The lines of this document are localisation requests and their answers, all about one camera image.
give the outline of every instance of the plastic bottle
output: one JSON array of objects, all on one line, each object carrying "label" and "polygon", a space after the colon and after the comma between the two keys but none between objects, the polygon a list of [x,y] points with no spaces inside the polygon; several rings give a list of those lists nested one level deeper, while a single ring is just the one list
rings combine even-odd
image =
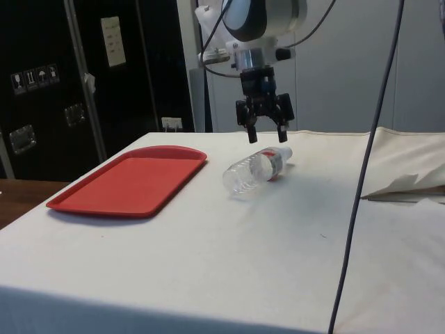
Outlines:
[{"label": "plastic bottle", "polygon": [[230,166],[222,182],[230,193],[247,193],[277,176],[290,157],[291,148],[266,148]]}]

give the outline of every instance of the power socket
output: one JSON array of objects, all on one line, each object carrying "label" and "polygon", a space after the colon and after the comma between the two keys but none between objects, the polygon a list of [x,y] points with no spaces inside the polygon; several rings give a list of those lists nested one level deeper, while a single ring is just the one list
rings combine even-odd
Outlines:
[{"label": "power socket", "polygon": [[165,132],[181,132],[183,130],[181,118],[162,117],[161,121]]}]

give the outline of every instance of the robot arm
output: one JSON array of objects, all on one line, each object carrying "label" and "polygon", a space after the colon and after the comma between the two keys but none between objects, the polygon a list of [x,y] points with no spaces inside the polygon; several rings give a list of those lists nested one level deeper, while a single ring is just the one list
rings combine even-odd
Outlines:
[{"label": "robot arm", "polygon": [[[196,15],[209,33],[229,0],[202,6]],[[240,72],[245,100],[236,102],[238,124],[245,127],[251,143],[257,142],[255,124],[261,116],[277,125],[280,143],[287,141],[289,121],[295,118],[289,94],[276,95],[273,63],[293,58],[291,49],[277,47],[277,36],[297,29],[307,12],[306,0],[232,0],[216,33],[215,48],[204,54],[204,64],[220,63],[233,57]]]}]

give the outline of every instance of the plastic tray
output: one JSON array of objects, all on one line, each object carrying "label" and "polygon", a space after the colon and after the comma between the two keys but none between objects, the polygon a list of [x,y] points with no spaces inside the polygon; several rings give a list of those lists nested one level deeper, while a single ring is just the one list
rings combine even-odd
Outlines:
[{"label": "plastic tray", "polygon": [[143,218],[156,215],[201,169],[205,153],[180,146],[127,152],[47,203],[62,212]]}]

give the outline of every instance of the black cable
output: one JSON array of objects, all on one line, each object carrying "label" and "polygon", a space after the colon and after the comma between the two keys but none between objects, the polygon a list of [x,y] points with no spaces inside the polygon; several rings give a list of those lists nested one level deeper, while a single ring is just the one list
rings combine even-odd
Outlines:
[{"label": "black cable", "polygon": [[298,42],[295,42],[293,44],[288,45],[287,49],[291,48],[291,47],[296,47],[297,45],[300,45],[301,43],[306,42],[308,39],[310,39],[312,37],[312,35],[315,34],[315,32],[318,30],[318,28],[320,28],[320,26],[323,24],[323,22],[325,21],[326,17],[329,15],[330,11],[332,10],[332,7],[334,7],[334,4],[337,2],[337,0],[332,0],[331,4],[329,5],[329,7],[326,10],[326,13],[322,16],[321,20],[318,22],[318,24],[312,29],[312,31],[304,38],[302,38],[301,40],[299,40]]},{"label": "black cable", "polygon": [[350,255],[351,244],[353,241],[355,219],[357,218],[357,210],[359,208],[360,197],[361,197],[362,190],[363,190],[364,178],[366,176],[366,169],[368,168],[369,157],[371,156],[375,133],[377,132],[380,114],[382,113],[383,99],[385,98],[385,92],[387,89],[389,73],[391,72],[392,63],[394,61],[394,55],[396,54],[398,35],[401,30],[401,23],[402,23],[404,7],[405,7],[405,0],[400,0],[400,4],[398,7],[396,28],[394,30],[394,36],[393,36],[392,45],[391,45],[391,52],[389,54],[382,86],[380,88],[377,109],[375,111],[374,121],[373,121],[373,124],[371,127],[371,131],[369,133],[368,145],[366,147],[366,152],[365,152],[364,160],[363,160],[363,164],[362,164],[362,170],[360,172],[360,177],[359,177],[359,183],[357,185],[357,193],[355,194],[353,212],[350,216],[349,231],[348,231],[348,238],[346,240],[346,249],[345,249],[345,255],[344,255],[344,259],[343,259],[343,266],[341,268],[339,287],[337,289],[337,295],[335,297],[334,309],[332,310],[332,316],[331,316],[331,320],[330,320],[328,334],[333,334],[333,332],[334,332],[335,320],[337,318],[337,312],[339,310],[339,305],[340,305],[340,300],[341,300],[341,293],[343,292],[343,286],[344,286],[345,279],[346,279],[346,273],[348,271],[349,255]]},{"label": "black cable", "polygon": [[201,52],[201,64],[204,67],[204,69],[209,72],[212,73],[214,75],[218,75],[219,77],[224,77],[224,78],[239,78],[240,76],[237,74],[225,74],[225,73],[219,73],[216,71],[211,70],[210,68],[207,67],[207,65],[204,63],[204,52],[207,50],[207,48],[209,47],[209,44],[211,42],[211,39],[213,38],[213,36],[215,35],[216,29],[218,29],[218,26],[220,25],[221,21],[223,20],[224,14],[229,10],[230,5],[232,4],[233,0],[229,0],[227,2],[227,4],[225,5],[224,9],[221,11],[220,17],[218,18],[218,20],[215,23],[215,26],[213,27],[213,30],[210,33],[209,38],[206,41],[205,46],[202,48],[202,52]]}]

